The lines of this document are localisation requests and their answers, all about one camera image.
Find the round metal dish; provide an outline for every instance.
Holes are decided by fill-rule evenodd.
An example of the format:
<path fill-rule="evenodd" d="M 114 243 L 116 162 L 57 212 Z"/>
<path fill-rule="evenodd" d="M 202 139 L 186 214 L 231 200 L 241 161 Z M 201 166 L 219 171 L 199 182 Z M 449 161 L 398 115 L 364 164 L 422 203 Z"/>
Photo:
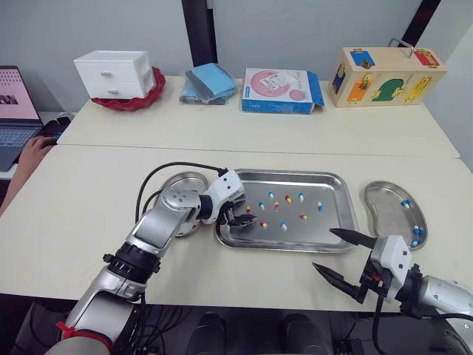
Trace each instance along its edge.
<path fill-rule="evenodd" d="M 204 175 L 198 172 L 180 172 L 170 177 L 162 186 L 161 189 L 170 187 L 172 189 L 197 191 L 202 194 L 208 189 L 208 181 Z M 153 206 L 156 205 L 157 197 L 154 199 Z M 176 232 L 176 237 L 184 237 L 194 233 L 199 229 L 201 222 L 195 220 L 192 223 L 183 223 Z"/>
<path fill-rule="evenodd" d="M 374 181 L 365 188 L 364 200 L 372 212 L 376 237 L 402 235 L 411 251 L 427 241 L 427 224 L 421 208 L 400 186 L 389 181 Z M 409 208 L 402 205 L 408 200 Z"/>

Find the stainless steel tray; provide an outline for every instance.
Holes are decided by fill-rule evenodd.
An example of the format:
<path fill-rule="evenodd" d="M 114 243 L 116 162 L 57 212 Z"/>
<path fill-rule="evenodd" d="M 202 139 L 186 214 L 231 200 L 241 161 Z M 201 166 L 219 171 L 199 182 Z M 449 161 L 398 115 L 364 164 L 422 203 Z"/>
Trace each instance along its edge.
<path fill-rule="evenodd" d="M 400 186 L 388 181 L 374 181 L 364 190 L 364 199 L 372 212 L 376 237 L 402 235 L 410 250 L 416 250 L 427 241 L 427 224 L 421 208 Z M 409 208 L 403 206 L 409 201 Z"/>
<path fill-rule="evenodd" d="M 358 230 L 350 193 L 339 176 L 329 172 L 250 169 L 236 172 L 245 186 L 247 199 L 236 206 L 235 214 L 244 214 L 249 207 L 258 219 L 245 229 L 217 226 L 217 238 L 226 246 L 319 253 L 345 253 L 353 247 L 329 232 L 330 228 Z M 282 221 L 286 231 L 280 225 Z"/>

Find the white wall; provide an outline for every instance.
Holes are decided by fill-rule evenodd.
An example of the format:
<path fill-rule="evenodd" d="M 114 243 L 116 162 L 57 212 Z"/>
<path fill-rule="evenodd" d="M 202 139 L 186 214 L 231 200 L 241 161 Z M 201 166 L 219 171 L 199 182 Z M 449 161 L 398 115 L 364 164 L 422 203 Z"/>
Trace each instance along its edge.
<path fill-rule="evenodd" d="M 219 63 L 312 70 L 328 80 L 342 47 L 402 38 L 421 0 L 213 0 Z"/>
<path fill-rule="evenodd" d="M 1 0 L 0 65 L 18 65 L 38 110 L 77 111 L 88 95 L 73 59 L 148 50 L 176 75 L 192 66 L 180 0 Z"/>
<path fill-rule="evenodd" d="M 473 171 L 472 28 L 472 0 L 442 0 L 417 47 L 432 48 L 449 70 L 424 103 Z"/>
<path fill-rule="evenodd" d="M 417 47 L 432 48 L 445 63 L 472 24 L 472 0 L 442 0 Z"/>
<path fill-rule="evenodd" d="M 446 61 L 447 74 L 424 100 L 473 171 L 473 25 Z"/>

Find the person's hand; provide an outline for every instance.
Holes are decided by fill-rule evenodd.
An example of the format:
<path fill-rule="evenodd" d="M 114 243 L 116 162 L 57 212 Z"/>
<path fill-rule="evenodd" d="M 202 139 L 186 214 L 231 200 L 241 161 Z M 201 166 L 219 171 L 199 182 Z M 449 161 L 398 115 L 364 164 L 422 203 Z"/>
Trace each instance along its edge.
<path fill-rule="evenodd" d="M 7 195 L 0 206 L 0 216 L 7 209 L 10 202 L 15 198 L 18 191 L 24 183 L 27 182 L 31 174 L 36 170 L 44 156 L 53 147 L 52 144 L 56 142 L 54 137 L 35 137 L 31 138 L 27 145 L 23 148 L 23 152 L 18 160 L 18 168 L 13 174 L 10 185 L 8 186 Z"/>
<path fill-rule="evenodd" d="M 25 181 L 36 170 L 44 156 L 53 147 L 56 142 L 54 137 L 34 137 L 31 138 L 23 148 L 23 152 L 18 160 L 16 172 L 21 175 Z"/>

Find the rectangular metal tray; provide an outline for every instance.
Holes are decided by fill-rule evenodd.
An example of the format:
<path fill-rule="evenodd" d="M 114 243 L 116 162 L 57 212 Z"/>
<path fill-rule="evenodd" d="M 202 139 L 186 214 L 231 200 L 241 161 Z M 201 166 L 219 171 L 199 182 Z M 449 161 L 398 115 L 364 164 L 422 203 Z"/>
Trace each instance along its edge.
<path fill-rule="evenodd" d="M 237 169 L 236 173 L 245 187 L 246 201 L 236 206 L 234 214 L 244 214 L 250 207 L 251 214 L 258 218 L 244 229 L 218 226 L 217 238 L 226 246 L 339 254 L 353 247 L 329 231 L 358 230 L 350 193 L 339 176 L 329 172 L 253 169 Z M 286 195 L 292 203 L 286 201 Z M 275 202 L 279 203 L 278 211 L 274 210 Z M 306 214 L 307 219 L 302 219 L 301 214 Z M 266 229 L 261 227 L 261 220 L 267 223 Z M 286 223 L 287 231 L 280 226 L 281 221 Z"/>

